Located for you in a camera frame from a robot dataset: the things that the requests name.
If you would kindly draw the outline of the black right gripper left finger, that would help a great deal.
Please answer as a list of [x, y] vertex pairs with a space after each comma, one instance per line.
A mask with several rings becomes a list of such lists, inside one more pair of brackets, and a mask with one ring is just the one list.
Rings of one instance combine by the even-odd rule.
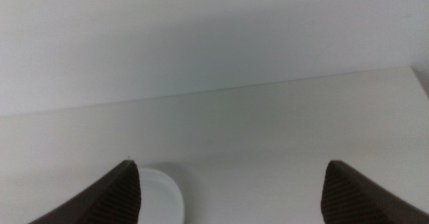
[[137, 165], [124, 160], [88, 188], [33, 224], [137, 224], [141, 189]]

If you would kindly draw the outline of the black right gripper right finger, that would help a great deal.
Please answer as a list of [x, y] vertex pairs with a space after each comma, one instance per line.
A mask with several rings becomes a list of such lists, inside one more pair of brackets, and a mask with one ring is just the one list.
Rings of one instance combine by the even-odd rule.
[[328, 163], [320, 207], [325, 223], [428, 224], [428, 213], [340, 160]]

